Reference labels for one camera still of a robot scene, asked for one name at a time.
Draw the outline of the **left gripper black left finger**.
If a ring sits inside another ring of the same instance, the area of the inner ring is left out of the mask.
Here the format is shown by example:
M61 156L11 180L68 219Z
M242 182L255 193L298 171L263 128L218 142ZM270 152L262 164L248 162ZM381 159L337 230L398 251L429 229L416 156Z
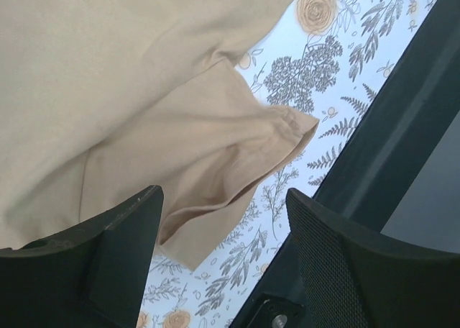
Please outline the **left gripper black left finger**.
M74 227L1 250L1 326L135 327L163 199L149 186Z

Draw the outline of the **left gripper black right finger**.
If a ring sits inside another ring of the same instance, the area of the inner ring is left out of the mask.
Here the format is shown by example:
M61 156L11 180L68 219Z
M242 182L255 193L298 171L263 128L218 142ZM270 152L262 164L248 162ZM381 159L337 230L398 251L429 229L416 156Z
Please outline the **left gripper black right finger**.
M370 230L295 188L285 200L314 327L457 327L459 256Z

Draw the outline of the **beige t shirt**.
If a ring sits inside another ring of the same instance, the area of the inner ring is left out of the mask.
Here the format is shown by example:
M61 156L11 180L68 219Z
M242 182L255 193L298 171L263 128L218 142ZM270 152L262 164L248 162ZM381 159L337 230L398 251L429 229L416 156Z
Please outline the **beige t shirt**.
M293 0L1 0L1 246L151 185L157 252L195 270L318 120L236 65Z

